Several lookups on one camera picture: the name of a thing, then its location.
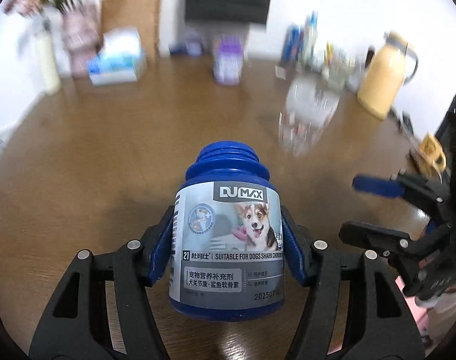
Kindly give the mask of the blue dog supplement bottle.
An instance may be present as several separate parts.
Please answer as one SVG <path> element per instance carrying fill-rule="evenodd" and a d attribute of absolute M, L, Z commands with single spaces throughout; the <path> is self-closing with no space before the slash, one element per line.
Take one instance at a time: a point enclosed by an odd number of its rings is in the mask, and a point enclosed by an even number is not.
<path fill-rule="evenodd" d="M 170 302 L 199 320 L 243 321 L 285 301 L 280 197 L 255 150 L 204 147 L 175 197 Z"/>

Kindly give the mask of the clear plastic jar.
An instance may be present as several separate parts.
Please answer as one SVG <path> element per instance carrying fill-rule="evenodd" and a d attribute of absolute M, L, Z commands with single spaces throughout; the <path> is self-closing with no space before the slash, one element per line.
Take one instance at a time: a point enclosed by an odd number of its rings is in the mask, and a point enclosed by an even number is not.
<path fill-rule="evenodd" d="M 339 100 L 340 94 L 328 88 L 321 77 L 295 77 L 278 118 L 281 147 L 294 156 L 308 153 L 333 118 Z"/>

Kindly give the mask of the yellow thermos jug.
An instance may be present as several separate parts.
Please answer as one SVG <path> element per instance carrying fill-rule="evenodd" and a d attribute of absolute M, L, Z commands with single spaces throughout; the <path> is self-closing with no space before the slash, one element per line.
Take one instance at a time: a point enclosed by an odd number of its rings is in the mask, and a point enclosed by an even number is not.
<path fill-rule="evenodd" d="M 385 34 L 385 45 L 373 56 L 356 98 L 362 108 L 384 120 L 399 89 L 410 82 L 418 69 L 419 59 L 409 43 L 398 33 Z"/>

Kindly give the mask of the purple white supplement bottle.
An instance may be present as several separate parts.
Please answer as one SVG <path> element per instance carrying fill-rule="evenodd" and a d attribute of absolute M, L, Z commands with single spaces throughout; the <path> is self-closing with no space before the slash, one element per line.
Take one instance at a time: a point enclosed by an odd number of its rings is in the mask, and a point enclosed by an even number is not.
<path fill-rule="evenodd" d="M 213 55 L 213 76 L 225 86 L 236 86 L 241 81 L 244 49 L 236 36 L 223 36 L 216 43 Z"/>

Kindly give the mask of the blue jar lid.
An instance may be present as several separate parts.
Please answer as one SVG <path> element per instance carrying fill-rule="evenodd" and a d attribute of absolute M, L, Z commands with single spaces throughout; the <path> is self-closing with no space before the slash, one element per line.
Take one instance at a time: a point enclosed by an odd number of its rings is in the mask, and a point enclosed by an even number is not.
<path fill-rule="evenodd" d="M 188 55 L 195 58 L 204 54 L 204 49 L 199 39 L 190 39 L 169 46 L 169 52 L 171 56 Z"/>

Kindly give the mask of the cream thermos bottle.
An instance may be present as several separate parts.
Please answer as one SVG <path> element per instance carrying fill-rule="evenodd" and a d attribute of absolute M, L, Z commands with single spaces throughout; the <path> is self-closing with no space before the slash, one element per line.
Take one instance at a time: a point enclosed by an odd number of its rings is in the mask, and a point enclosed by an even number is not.
<path fill-rule="evenodd" d="M 53 49 L 52 33 L 48 19 L 38 19 L 34 24 L 35 56 L 38 58 L 43 79 L 43 90 L 52 96 L 61 89 L 61 78 Z"/>

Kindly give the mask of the blue tissue pack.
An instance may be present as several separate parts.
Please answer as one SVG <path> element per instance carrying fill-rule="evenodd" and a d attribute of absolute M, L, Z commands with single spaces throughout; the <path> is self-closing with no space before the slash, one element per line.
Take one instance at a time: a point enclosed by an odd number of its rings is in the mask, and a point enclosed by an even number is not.
<path fill-rule="evenodd" d="M 103 35 L 100 52 L 87 63 L 94 86 L 137 82 L 147 67 L 147 58 L 136 27 L 120 27 Z"/>

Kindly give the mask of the pink textured vase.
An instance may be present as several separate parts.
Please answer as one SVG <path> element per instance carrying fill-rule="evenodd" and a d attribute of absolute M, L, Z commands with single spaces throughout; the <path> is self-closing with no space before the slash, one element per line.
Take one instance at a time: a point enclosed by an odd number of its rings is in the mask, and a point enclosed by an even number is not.
<path fill-rule="evenodd" d="M 99 15 L 94 2 L 62 16 L 62 40 L 69 55 L 71 75 L 85 77 L 87 64 L 100 46 Z"/>

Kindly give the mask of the brown paper bag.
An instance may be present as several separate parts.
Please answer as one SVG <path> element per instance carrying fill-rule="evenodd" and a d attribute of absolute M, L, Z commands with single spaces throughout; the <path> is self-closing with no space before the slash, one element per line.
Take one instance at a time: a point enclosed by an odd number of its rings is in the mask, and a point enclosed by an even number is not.
<path fill-rule="evenodd" d="M 147 58 L 159 58 L 161 0 L 101 0 L 101 31 L 135 27 Z"/>

